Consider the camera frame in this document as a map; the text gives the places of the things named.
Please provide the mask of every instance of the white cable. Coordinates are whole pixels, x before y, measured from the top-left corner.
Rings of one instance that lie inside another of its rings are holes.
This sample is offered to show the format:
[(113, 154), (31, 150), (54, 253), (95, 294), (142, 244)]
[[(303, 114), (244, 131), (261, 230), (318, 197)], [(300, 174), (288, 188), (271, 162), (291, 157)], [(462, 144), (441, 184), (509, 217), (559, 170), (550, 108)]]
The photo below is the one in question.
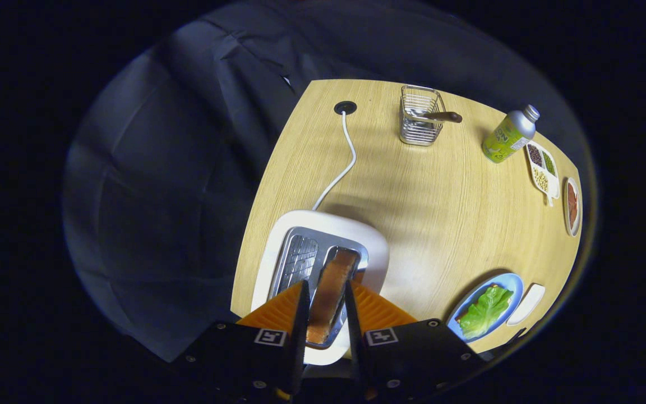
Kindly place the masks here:
[(335, 184), (340, 181), (343, 176), (348, 174), (348, 171), (350, 171), (351, 168), (353, 168), (353, 165), (356, 163), (357, 155), (356, 155), (356, 148), (353, 147), (353, 142), (350, 140), (350, 135), (348, 135), (348, 126), (345, 124), (345, 111), (343, 111), (343, 133), (345, 134), (345, 139), (348, 140), (348, 146), (350, 146), (350, 151), (353, 154), (353, 159), (350, 161), (350, 164), (344, 169), (341, 174), (336, 177), (336, 179), (331, 182), (331, 184), (328, 185), (328, 187), (323, 191), (323, 194), (321, 194), (320, 198), (318, 198), (318, 201), (316, 202), (315, 205), (313, 205), (313, 210), (318, 210), (318, 206), (321, 205), (321, 202), (323, 202), (323, 198), (325, 198), (325, 195), (328, 195), (328, 192), (335, 186)]

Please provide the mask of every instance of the bottle label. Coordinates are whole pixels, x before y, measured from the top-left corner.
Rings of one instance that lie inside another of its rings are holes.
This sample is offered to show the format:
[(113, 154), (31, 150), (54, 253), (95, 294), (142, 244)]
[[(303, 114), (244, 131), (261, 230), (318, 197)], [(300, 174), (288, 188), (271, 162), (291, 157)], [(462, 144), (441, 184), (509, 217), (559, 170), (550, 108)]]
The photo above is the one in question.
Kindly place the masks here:
[(483, 141), (482, 151), (487, 158), (500, 163), (512, 153), (522, 149), (530, 140), (518, 131), (510, 118), (505, 117), (500, 125)]

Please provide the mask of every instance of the metal basket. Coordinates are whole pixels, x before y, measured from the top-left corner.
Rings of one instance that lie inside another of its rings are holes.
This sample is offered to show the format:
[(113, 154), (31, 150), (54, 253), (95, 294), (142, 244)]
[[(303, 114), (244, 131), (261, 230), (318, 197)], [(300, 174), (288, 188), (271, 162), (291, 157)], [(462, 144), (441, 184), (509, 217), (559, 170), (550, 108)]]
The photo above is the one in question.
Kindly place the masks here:
[(445, 112), (440, 93), (410, 84), (403, 85), (400, 92), (400, 140), (410, 145), (432, 145), (443, 123), (421, 116), (429, 112)]

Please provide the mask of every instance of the table surface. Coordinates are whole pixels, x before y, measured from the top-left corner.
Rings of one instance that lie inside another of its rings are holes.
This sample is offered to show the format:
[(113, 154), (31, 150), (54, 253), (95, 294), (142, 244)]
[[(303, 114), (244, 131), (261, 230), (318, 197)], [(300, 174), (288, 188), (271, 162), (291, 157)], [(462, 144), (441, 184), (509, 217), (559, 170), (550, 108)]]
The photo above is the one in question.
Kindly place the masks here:
[[(357, 163), (318, 210), (367, 223), (385, 236), (390, 264), (381, 296), (418, 320), (445, 322), (467, 292), (495, 274), (518, 274), (525, 291), (531, 283), (546, 288), (523, 322), (501, 325), (470, 343), (477, 352), (503, 345), (549, 310), (567, 281), (580, 240), (567, 235), (562, 197), (546, 205), (524, 151), (500, 164), (485, 158), (482, 140), (505, 114), (482, 103), (441, 92), (446, 109), (461, 114), (462, 123), (446, 123), (431, 146), (402, 143), (402, 85), (310, 83), (280, 135), (253, 202), (233, 284), (235, 314), (251, 312), (256, 274), (276, 220), (290, 210), (313, 207), (351, 159), (341, 116), (333, 112), (341, 100), (357, 104), (347, 120)], [(561, 185), (565, 177), (580, 183), (577, 168), (562, 151), (540, 133), (534, 140), (553, 154)]]

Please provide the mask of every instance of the lettuce leaf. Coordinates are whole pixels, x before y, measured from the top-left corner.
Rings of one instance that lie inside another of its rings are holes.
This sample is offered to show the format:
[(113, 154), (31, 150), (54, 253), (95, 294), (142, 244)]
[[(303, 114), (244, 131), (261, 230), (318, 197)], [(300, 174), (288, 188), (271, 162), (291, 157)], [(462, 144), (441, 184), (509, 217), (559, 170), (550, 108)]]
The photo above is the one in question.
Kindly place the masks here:
[(513, 296), (512, 291), (504, 287), (488, 287), (476, 304), (471, 304), (467, 313), (460, 319), (463, 337), (466, 339), (480, 337), (490, 329), (500, 315), (510, 307), (507, 301)]

